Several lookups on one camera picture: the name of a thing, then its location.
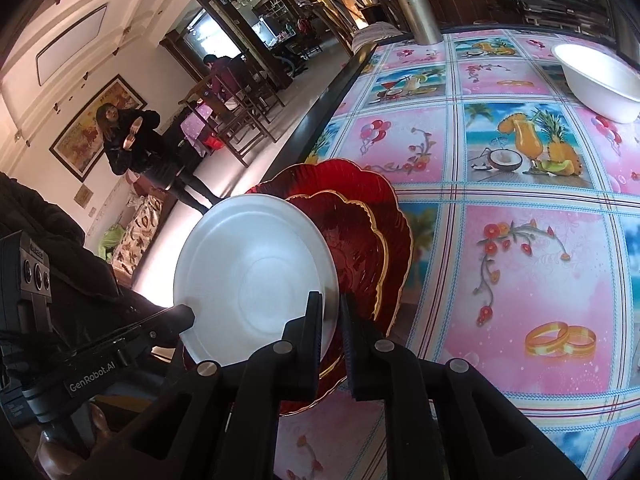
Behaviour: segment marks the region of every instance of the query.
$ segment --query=white bowl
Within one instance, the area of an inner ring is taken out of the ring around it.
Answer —
[[[227,198],[198,222],[178,258],[174,303],[195,314],[182,341],[197,363],[244,361],[305,315],[312,290],[324,299],[324,356],[338,318],[338,277],[320,231],[279,198]]]
[[[569,88],[585,106],[617,123],[640,114],[640,76],[602,52],[564,43],[551,49],[562,64]]]

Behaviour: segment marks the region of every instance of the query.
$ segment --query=framed painting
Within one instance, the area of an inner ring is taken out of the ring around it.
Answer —
[[[84,182],[104,153],[102,136],[95,124],[95,113],[105,103],[111,103],[118,108],[146,106],[146,101],[117,75],[76,114],[49,151],[80,182]]]

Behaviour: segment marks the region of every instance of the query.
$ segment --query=green cloth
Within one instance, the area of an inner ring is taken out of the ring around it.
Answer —
[[[124,238],[125,229],[120,224],[114,224],[109,227],[108,231],[102,236],[98,245],[98,256],[106,262],[111,260],[111,254],[107,256],[107,252],[113,253],[113,250]]]

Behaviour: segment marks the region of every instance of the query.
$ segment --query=dining table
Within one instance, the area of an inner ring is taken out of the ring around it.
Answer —
[[[616,56],[531,27],[364,46],[276,162],[383,175],[414,241],[390,338],[465,359],[604,480],[640,434],[640,121],[584,107],[561,43]],[[386,478],[383,403],[355,402],[343,381],[281,417],[274,473]]]

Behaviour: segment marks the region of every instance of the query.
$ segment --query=metal cylinder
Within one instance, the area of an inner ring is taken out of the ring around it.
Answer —
[[[414,34],[415,43],[430,45],[442,41],[429,0],[398,0],[398,3]]]

